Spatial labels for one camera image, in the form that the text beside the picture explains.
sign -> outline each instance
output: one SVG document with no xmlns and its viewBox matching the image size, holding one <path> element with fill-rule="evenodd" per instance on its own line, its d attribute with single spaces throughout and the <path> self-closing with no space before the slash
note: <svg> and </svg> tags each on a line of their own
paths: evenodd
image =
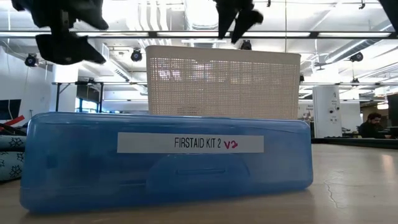
<svg viewBox="0 0 398 224">
<path fill-rule="evenodd" d="M 118 133 L 118 153 L 260 153 L 263 136 Z"/>
</svg>

white plastic basket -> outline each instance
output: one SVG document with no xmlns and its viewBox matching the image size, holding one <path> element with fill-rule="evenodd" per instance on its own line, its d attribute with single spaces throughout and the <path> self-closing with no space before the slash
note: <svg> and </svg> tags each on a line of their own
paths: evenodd
<svg viewBox="0 0 398 224">
<path fill-rule="evenodd" d="M 297 119 L 300 55 L 152 45 L 149 112 Z"/>
</svg>

translucent blue container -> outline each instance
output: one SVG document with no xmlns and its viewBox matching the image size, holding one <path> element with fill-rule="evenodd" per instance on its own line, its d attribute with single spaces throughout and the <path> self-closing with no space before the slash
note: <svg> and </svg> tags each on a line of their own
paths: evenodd
<svg viewBox="0 0 398 224">
<path fill-rule="evenodd" d="M 29 124 L 21 205 L 79 212 L 280 193 L 312 180 L 302 121 L 45 113 Z"/>
</svg>

table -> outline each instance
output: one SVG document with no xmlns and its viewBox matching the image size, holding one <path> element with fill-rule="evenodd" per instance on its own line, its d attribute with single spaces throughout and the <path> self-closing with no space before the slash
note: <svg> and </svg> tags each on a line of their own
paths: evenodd
<svg viewBox="0 0 398 224">
<path fill-rule="evenodd" d="M 0 185 L 0 223 L 397 223 L 398 151 L 313 145 L 314 182 L 304 191 L 117 212 L 36 216 L 19 182 Z"/>
</svg>

